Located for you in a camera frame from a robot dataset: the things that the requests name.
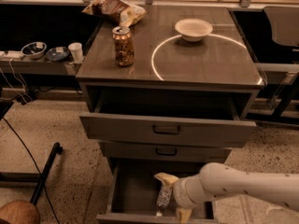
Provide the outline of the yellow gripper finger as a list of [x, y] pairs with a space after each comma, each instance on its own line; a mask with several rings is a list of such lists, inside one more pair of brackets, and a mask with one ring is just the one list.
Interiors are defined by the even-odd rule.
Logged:
[[186, 224], [192, 214], [192, 209], [178, 207], [176, 209], [179, 224]]
[[172, 188], [173, 185], [178, 181], [176, 176], [167, 173], [158, 173], [154, 177], [160, 180], [164, 186], [169, 188]]

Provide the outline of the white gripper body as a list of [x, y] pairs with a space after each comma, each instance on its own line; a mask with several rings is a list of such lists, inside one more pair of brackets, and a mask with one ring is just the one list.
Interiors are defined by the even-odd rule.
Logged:
[[206, 197], [200, 175], [180, 178], [173, 186], [173, 195], [177, 205], [184, 209], [193, 209], [201, 205]]

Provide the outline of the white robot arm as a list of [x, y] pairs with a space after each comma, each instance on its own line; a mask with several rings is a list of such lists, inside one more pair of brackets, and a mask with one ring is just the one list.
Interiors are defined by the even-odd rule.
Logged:
[[239, 194], [299, 210], [299, 174], [251, 173], [212, 162], [196, 175], [178, 178], [158, 173], [154, 177], [171, 190], [179, 224], [187, 224], [192, 210], [202, 203]]

